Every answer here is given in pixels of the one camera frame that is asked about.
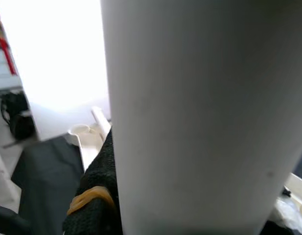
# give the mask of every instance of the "black bag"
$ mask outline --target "black bag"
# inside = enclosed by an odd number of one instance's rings
[[[0,98],[0,112],[13,137],[17,140],[30,137],[35,128],[31,115],[25,112],[28,111],[28,104],[24,93],[7,93]]]

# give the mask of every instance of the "white cylinder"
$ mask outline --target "white cylinder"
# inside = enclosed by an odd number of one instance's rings
[[[102,133],[102,140],[104,141],[111,130],[111,125],[105,118],[101,108],[93,106],[91,109],[92,115]]]
[[[125,234],[259,233],[302,153],[302,9],[271,2],[102,1]]]

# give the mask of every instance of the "white tube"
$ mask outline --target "white tube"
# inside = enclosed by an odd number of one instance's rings
[[[95,122],[97,123],[99,129],[102,132],[102,138],[103,140],[105,140],[111,129],[111,125],[105,118],[101,108],[93,106],[91,112],[95,119]]]
[[[124,233],[258,234],[302,153],[302,9],[103,0],[102,14]]]

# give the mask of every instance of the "black fabric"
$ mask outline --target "black fabric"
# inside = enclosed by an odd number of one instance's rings
[[[267,221],[260,235],[302,235],[298,231],[289,228],[281,228],[277,224]]]
[[[10,119],[9,130],[16,140],[29,138],[35,132],[32,117],[24,117],[20,114],[13,116]]]
[[[61,235],[83,167],[78,147],[64,137],[23,150],[12,175],[22,189],[19,215],[30,222],[34,235]]]
[[[98,156],[81,179],[76,195],[94,186],[106,187],[117,207],[117,214],[101,199],[93,199],[86,206],[69,215],[64,224],[65,235],[121,235],[116,169],[112,132],[110,131]]]
[[[10,209],[0,206],[0,234],[31,235],[30,223]]]

